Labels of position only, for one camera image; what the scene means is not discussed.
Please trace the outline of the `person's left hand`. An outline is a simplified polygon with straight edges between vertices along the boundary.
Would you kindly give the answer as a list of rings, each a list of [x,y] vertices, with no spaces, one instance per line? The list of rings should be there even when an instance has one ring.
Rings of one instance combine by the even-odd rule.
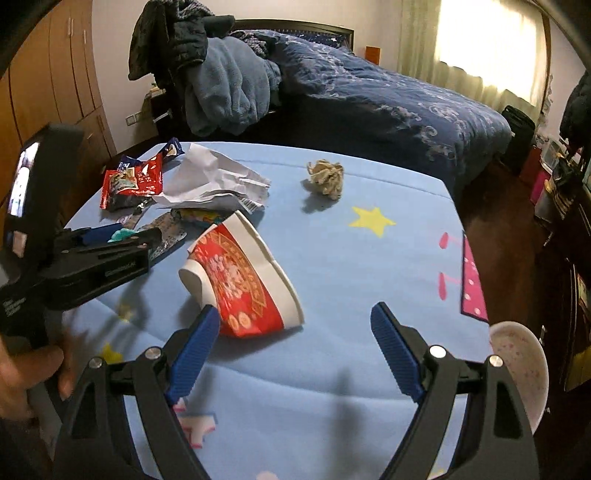
[[[58,391],[62,400],[73,393],[74,371],[72,340],[64,334],[56,345],[31,350],[19,345],[16,337],[1,336],[1,418],[25,421],[35,416],[28,400],[28,391],[50,379],[58,377]]]

